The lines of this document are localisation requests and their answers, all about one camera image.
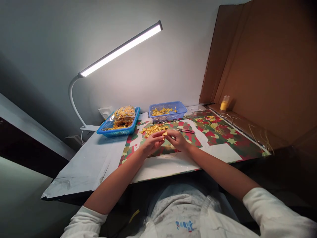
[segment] camouflage mat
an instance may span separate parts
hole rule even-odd
[[[187,115],[184,119],[194,122],[197,129],[204,133],[209,145],[227,143],[242,160],[255,159],[269,155],[249,138],[210,110]]]
[[[133,143],[138,137],[142,137],[140,145],[142,145],[145,142],[145,140],[146,140],[146,138],[144,137],[145,133],[143,133],[143,134],[139,133],[139,129],[138,129],[138,126],[144,125],[144,124],[147,124],[144,128],[148,128],[150,126],[153,126],[153,124],[149,123],[149,121],[147,121],[147,122],[141,122],[141,120],[137,121],[134,133],[132,135],[129,135],[128,139],[126,140],[125,148],[123,150],[119,166],[122,163],[124,163],[125,160],[128,159],[134,153],[135,147],[138,147]],[[184,123],[184,122],[178,121],[178,120],[174,121],[174,122],[168,122],[166,124],[166,126],[168,126],[169,129],[171,129],[171,130],[175,130],[175,129],[192,130],[192,127],[188,123],[186,123],[186,122]],[[197,139],[195,134],[189,134],[189,133],[183,133],[183,132],[182,132],[182,134],[189,143],[197,146],[198,148],[202,147],[201,143],[199,142],[199,140]],[[172,144],[168,140],[165,140],[164,144],[156,152],[151,154],[149,156],[149,158],[159,156],[159,155],[175,153],[175,152],[177,152],[177,150],[172,146]]]

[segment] blue plastic basket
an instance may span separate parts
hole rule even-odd
[[[131,126],[127,128],[122,128],[122,129],[116,129],[116,130],[109,130],[109,131],[103,131],[102,129],[104,128],[112,128],[114,121],[110,121],[111,116],[114,114],[114,112],[108,117],[107,120],[104,121],[103,124],[99,127],[97,134],[99,135],[104,135],[105,137],[115,137],[115,136],[123,136],[123,135],[130,135],[133,134],[134,128],[136,125],[136,121],[138,120],[140,113],[140,108],[136,107],[135,108],[135,117],[133,120],[133,123]]]
[[[177,112],[170,111],[169,114],[166,114],[166,115],[152,116],[153,109],[157,108],[157,110],[161,110],[163,109],[163,107],[171,108],[173,110],[176,107]],[[180,101],[153,104],[149,107],[149,117],[152,118],[154,122],[180,119],[180,118],[183,118],[186,112],[187,112],[186,107]]]

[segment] scissors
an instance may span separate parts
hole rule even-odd
[[[195,134],[195,132],[192,130],[184,130],[184,129],[176,129],[176,130],[181,131],[181,132],[185,132],[185,133]]]

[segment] gold paper pile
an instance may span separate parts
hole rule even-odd
[[[168,129],[168,126],[166,126],[165,124],[162,125],[154,125],[154,126],[150,126],[148,128],[143,128],[142,131],[140,131],[141,134],[143,134],[143,132],[146,132],[145,138],[149,137],[149,135],[158,132],[158,131],[163,131]]]
[[[176,106],[175,106],[175,110],[173,110],[172,108],[164,108],[164,107],[160,111],[158,111],[157,108],[152,109],[152,116],[166,115],[166,114],[169,114],[170,111],[177,112]]]
[[[132,106],[121,107],[114,112],[113,116],[113,127],[105,128],[105,131],[122,129],[131,126],[135,117],[135,109]]]

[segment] lamp arm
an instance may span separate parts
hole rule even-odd
[[[79,115],[78,111],[77,111],[77,108],[75,107],[75,104],[74,104],[74,100],[73,100],[73,86],[75,84],[75,82],[79,79],[78,76],[76,76],[75,78],[73,78],[73,80],[70,82],[69,84],[69,87],[68,87],[68,95],[69,95],[69,100],[70,100],[70,103],[76,113],[76,115],[78,116],[79,120],[82,122],[82,124],[84,125],[84,127],[86,128],[87,125],[86,123],[84,122],[84,120],[82,119],[82,117]]]

